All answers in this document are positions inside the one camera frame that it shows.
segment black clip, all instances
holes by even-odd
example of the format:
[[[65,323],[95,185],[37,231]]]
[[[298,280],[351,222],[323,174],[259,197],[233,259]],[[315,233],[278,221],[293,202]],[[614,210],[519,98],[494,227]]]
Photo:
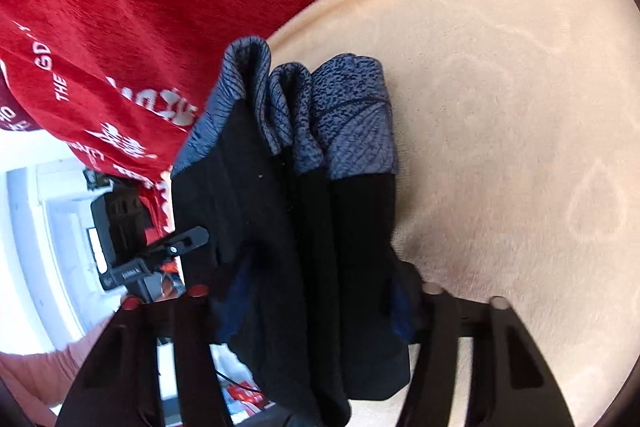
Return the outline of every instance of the black clip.
[[[102,287],[113,290],[118,286],[131,285],[157,272],[174,257],[185,255],[209,242],[209,232],[195,227],[182,233],[172,233],[149,245],[128,263],[112,267],[100,275]]]

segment pink fabric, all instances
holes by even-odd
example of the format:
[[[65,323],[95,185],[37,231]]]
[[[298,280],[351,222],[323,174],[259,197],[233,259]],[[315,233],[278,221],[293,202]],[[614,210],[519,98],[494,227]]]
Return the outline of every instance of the pink fabric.
[[[110,318],[61,351],[36,355],[0,353],[0,378],[31,421],[45,427],[55,425],[57,417],[50,407],[64,401],[84,359]]]

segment white wall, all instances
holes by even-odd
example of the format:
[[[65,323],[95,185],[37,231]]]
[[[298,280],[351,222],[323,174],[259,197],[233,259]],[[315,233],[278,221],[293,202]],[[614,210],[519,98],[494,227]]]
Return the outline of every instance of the white wall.
[[[0,130],[0,172],[71,157],[69,147],[44,130]]]
[[[6,353],[42,353],[52,344],[22,274],[15,248],[9,212],[6,174],[0,173],[0,351]]]

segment black fabric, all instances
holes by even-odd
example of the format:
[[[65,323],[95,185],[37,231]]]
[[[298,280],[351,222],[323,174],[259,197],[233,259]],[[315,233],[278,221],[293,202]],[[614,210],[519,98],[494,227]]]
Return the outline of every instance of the black fabric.
[[[330,184],[340,285],[340,360],[351,399],[385,400],[411,378],[408,344],[391,323],[398,260],[390,240],[396,177],[364,174]]]
[[[242,427],[291,427],[291,413],[279,405],[273,405],[260,414],[242,422]]]
[[[0,378],[0,425],[2,427],[34,427]]]
[[[290,148],[274,158],[274,165],[287,197],[302,270],[311,388],[325,425],[344,426],[351,407],[340,366],[338,266],[329,180],[324,168],[296,175]]]
[[[266,145],[244,100],[237,102],[216,146],[173,179],[177,230],[200,225],[210,243],[182,261],[189,286],[211,284],[212,273],[250,243],[252,270],[247,312],[229,347],[273,401],[319,423],[310,388],[302,276],[284,198]]]

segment gray knit fabric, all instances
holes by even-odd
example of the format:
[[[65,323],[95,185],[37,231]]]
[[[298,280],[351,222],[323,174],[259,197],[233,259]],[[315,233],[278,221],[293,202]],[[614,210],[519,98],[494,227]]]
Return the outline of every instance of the gray knit fabric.
[[[239,100],[252,109],[272,155],[293,146],[299,174],[321,166],[332,180],[398,172],[391,106],[375,58],[338,55],[313,73],[295,62],[271,74],[270,67],[270,49],[258,37],[226,49],[207,110],[178,152],[173,175],[209,153]]]

